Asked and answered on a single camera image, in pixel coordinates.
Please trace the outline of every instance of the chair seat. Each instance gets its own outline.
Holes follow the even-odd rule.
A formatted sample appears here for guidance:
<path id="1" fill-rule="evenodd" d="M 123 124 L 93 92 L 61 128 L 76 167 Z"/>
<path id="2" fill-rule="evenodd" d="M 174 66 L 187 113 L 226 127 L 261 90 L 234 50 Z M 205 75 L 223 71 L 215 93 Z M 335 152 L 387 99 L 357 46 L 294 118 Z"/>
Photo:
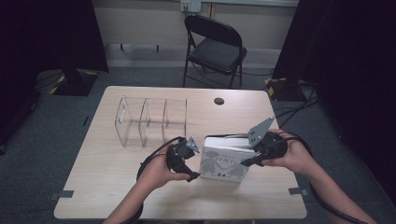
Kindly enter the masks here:
<path id="1" fill-rule="evenodd" d="M 206 38 L 189 55 L 193 63 L 204 65 L 212 70 L 230 73 L 239 65 L 239 48 Z M 242 48 L 242 60 L 247 50 Z"/>

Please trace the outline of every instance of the chair backrest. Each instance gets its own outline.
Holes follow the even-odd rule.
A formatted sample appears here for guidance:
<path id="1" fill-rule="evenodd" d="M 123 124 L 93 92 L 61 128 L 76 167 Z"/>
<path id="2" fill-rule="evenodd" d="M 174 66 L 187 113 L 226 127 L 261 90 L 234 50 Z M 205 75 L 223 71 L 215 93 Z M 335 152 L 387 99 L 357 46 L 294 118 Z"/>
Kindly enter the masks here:
<path id="1" fill-rule="evenodd" d="M 186 17 L 184 24 L 186 25 L 189 35 L 190 32 L 193 32 L 228 45 L 242 47 L 241 36 L 228 24 L 214 21 L 200 15 L 190 15 Z"/>

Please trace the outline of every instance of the black round hole cover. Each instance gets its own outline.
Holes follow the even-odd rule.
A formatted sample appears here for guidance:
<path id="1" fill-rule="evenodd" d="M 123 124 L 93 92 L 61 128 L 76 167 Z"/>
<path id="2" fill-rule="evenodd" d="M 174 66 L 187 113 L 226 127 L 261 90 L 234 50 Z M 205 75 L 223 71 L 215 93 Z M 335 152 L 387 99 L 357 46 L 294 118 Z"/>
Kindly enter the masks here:
<path id="1" fill-rule="evenodd" d="M 224 100 L 222 98 L 216 98 L 215 99 L 215 104 L 216 105 L 224 105 Z"/>

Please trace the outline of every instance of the file holder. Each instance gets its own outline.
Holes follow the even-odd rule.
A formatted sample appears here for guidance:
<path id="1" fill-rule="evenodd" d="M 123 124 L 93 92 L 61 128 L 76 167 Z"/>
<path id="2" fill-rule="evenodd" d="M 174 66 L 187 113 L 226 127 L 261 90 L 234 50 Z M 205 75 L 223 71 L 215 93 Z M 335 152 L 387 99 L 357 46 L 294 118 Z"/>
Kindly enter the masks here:
<path id="1" fill-rule="evenodd" d="M 115 125 L 124 147 L 157 148 L 186 136 L 187 99 L 133 98 L 122 96 Z"/>

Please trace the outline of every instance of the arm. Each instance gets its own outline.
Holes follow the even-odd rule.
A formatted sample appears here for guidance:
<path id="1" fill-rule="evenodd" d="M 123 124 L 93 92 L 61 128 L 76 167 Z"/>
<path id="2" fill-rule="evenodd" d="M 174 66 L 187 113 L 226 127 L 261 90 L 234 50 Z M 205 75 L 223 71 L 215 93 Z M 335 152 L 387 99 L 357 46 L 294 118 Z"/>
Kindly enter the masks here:
<path id="1" fill-rule="evenodd" d="M 189 175 L 173 173 L 168 169 L 165 158 L 168 148 L 169 146 L 162 149 L 157 154 L 158 156 L 151 160 L 125 198 L 104 221 L 104 224 L 119 224 L 128 220 L 136 214 L 143 201 L 152 191 L 164 186 L 170 180 L 187 180 L 190 178 Z"/>
<path id="2" fill-rule="evenodd" d="M 281 130 L 270 131 L 278 133 L 284 138 L 291 137 L 291 135 L 284 133 Z M 315 189 L 318 196 L 329 206 L 361 221 L 376 223 L 338 187 L 323 168 L 309 155 L 303 144 L 292 140 L 288 142 L 288 146 L 288 151 L 283 158 L 264 160 L 262 161 L 262 164 L 269 166 L 283 166 L 294 173 L 303 175 L 312 184 L 312 187 Z M 328 213 L 328 215 L 332 223 L 349 223 L 332 213 Z"/>

